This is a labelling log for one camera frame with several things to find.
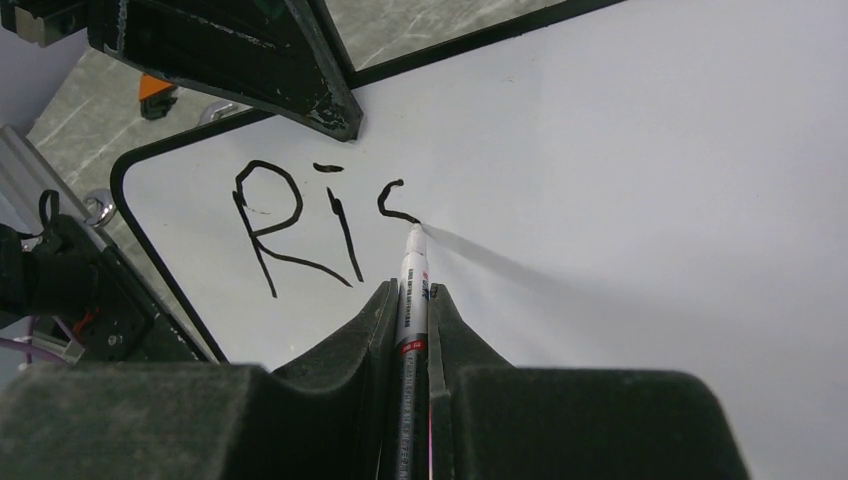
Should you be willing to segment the white whiteboard marker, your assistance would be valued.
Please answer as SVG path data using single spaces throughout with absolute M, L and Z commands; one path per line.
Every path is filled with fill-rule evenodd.
M 428 302 L 426 235 L 411 227 L 399 277 L 396 348 L 399 400 L 395 425 L 397 449 L 391 473 L 396 479 L 427 477 Z

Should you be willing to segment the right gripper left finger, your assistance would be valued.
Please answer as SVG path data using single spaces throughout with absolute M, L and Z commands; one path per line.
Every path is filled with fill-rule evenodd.
M 1 395 L 5 479 L 372 479 L 395 280 L 275 371 L 201 362 L 39 365 Z

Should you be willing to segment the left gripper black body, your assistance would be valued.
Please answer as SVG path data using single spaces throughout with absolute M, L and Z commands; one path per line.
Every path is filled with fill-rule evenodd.
M 1 25 L 46 48 L 87 27 L 88 4 L 85 0 L 1 0 Z

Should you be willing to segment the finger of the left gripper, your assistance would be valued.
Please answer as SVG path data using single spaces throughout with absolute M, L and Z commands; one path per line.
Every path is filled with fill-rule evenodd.
M 355 69 L 323 1 L 91 1 L 88 15 L 91 47 L 143 73 L 338 141 L 359 135 Z

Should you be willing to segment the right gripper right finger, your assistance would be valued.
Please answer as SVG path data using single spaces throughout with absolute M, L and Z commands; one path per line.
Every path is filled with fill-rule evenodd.
M 745 479 L 724 410 L 680 371 L 522 368 L 429 304 L 433 479 Z

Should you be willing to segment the white whiteboard black frame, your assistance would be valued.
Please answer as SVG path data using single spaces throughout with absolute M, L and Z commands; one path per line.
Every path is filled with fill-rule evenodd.
M 400 273 L 521 366 L 692 373 L 757 479 L 847 475 L 847 5 L 625 1 L 360 87 L 357 140 L 229 120 L 114 195 L 197 329 L 278 367 Z

